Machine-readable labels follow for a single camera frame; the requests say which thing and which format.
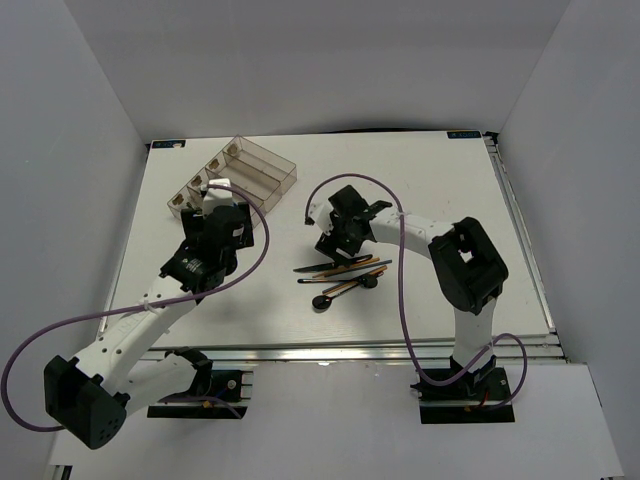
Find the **black knife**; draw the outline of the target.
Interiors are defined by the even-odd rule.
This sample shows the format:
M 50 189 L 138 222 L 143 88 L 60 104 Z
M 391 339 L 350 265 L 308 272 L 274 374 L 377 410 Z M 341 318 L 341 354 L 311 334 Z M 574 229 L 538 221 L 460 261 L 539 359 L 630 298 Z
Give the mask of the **black knife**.
M 372 254 L 352 258 L 352 264 L 373 257 Z M 294 268 L 294 273 L 320 273 L 335 268 L 333 262 Z

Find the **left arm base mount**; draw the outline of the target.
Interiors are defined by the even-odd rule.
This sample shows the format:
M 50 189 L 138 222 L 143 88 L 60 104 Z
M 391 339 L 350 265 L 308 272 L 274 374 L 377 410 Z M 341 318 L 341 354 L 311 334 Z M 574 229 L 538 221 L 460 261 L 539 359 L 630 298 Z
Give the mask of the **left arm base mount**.
M 253 372 L 216 370 L 211 372 L 205 393 L 171 394 L 147 408 L 150 419 L 241 420 L 252 396 Z

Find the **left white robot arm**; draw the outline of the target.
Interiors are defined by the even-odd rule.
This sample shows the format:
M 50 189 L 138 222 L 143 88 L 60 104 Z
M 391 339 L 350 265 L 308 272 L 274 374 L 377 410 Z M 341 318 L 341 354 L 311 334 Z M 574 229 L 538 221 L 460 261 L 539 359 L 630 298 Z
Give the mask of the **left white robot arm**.
M 181 347 L 137 371 L 140 357 L 237 267 L 236 252 L 253 246 L 250 207 L 216 206 L 207 215 L 185 211 L 185 239 L 141 299 L 71 359 L 54 357 L 44 369 L 46 412 L 88 448 L 113 439 L 125 419 L 166 397 L 199 399 L 211 387 L 212 362 Z

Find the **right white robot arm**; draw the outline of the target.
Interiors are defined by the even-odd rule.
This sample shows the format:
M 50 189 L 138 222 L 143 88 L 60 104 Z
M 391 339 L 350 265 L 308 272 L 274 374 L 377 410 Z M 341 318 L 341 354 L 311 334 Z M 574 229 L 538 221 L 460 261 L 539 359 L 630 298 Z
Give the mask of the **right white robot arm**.
M 405 292 L 405 253 L 411 251 L 429 260 L 453 309 L 454 348 L 449 377 L 437 380 L 423 369 L 417 373 L 425 385 L 452 388 L 466 399 L 486 389 L 496 365 L 493 315 L 509 271 L 477 219 L 428 220 L 405 211 L 397 196 L 368 203 L 351 185 L 323 203 L 308 200 L 304 216 L 306 224 L 322 232 L 317 250 L 339 263 L 353 257 L 367 241 L 397 246 L 400 294 Z

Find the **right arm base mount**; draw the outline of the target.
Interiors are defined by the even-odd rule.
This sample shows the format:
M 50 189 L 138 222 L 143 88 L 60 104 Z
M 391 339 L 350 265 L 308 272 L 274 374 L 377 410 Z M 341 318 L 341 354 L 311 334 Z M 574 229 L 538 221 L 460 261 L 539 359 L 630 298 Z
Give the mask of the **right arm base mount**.
M 444 387 L 423 379 L 410 386 L 417 393 L 420 421 L 425 425 L 463 425 L 514 423 L 511 404 L 496 405 L 511 395 L 505 369 L 497 367 L 480 385 L 468 391 L 457 382 Z

